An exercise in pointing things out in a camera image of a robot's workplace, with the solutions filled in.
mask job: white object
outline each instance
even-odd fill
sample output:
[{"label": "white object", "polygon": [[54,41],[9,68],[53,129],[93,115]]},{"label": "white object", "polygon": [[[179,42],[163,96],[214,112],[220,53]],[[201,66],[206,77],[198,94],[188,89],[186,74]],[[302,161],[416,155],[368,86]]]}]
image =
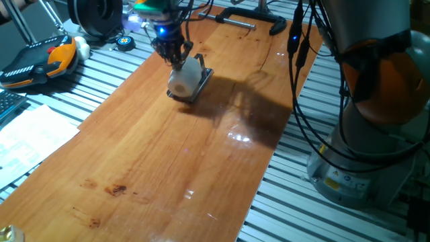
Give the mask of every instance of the white object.
[{"label": "white object", "polygon": [[24,111],[0,132],[0,189],[37,166],[78,132],[46,105]]},{"label": "white object", "polygon": [[82,44],[87,44],[86,39],[84,39],[84,37],[81,37],[81,36],[76,36],[75,41],[76,41],[77,48],[80,48]]},{"label": "white object", "polygon": [[75,33],[78,32],[79,29],[81,28],[79,26],[79,24],[74,24],[72,22],[71,19],[66,20],[63,24],[62,24],[64,30],[66,30],[68,33]]},{"label": "white object", "polygon": [[141,28],[146,28],[149,26],[148,22],[143,22],[142,25],[140,26]]},{"label": "white object", "polygon": [[85,61],[89,58],[89,45],[88,44],[82,44],[80,49],[77,50],[78,52],[78,58],[81,61]]},{"label": "white object", "polygon": [[189,56],[185,60],[182,70],[171,72],[167,87],[177,97],[189,97],[193,94],[201,78],[200,62]]},{"label": "white object", "polygon": [[89,58],[90,47],[84,37],[75,37],[76,52],[78,53],[78,59],[85,61]]}]

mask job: metal slotted surface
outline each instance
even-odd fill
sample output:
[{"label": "metal slotted surface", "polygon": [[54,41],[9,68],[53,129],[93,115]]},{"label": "metal slotted surface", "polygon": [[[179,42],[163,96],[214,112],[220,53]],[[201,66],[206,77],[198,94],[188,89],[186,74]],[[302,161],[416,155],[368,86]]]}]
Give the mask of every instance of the metal slotted surface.
[{"label": "metal slotted surface", "polygon": [[[205,1],[196,1],[196,5]],[[229,0],[215,0],[230,7]],[[252,9],[256,1],[239,7]],[[292,20],[296,3],[269,5],[274,14]],[[309,14],[304,18],[308,22]],[[149,30],[151,38],[155,33]],[[29,90],[29,110],[43,104],[75,126],[90,115],[153,52],[143,31],[131,33],[136,49],[92,50],[91,58],[80,62],[73,75]],[[322,47],[320,54],[329,54]],[[317,132],[326,136],[337,123],[339,112],[339,67],[332,57],[318,56],[301,91],[299,103]],[[310,139],[318,140],[307,130]],[[246,216],[238,241],[404,241],[408,205],[395,202],[385,211],[357,211],[329,202],[309,183],[306,162],[310,147],[292,116],[279,141],[257,194]],[[33,172],[0,190],[0,203]]]}]

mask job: wood grain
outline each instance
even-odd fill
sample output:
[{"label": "wood grain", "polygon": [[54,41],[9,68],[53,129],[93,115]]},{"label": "wood grain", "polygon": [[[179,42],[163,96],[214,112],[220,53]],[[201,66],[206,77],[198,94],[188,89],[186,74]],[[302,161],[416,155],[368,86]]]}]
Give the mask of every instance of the wood grain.
[{"label": "wood grain", "polygon": [[[215,71],[197,103],[166,96],[171,69],[152,54],[0,205],[0,227],[18,226],[26,242],[234,241],[292,94],[289,28],[269,36],[269,23],[233,19],[257,30],[190,24],[192,54]],[[318,50],[316,28],[310,39]]]}]

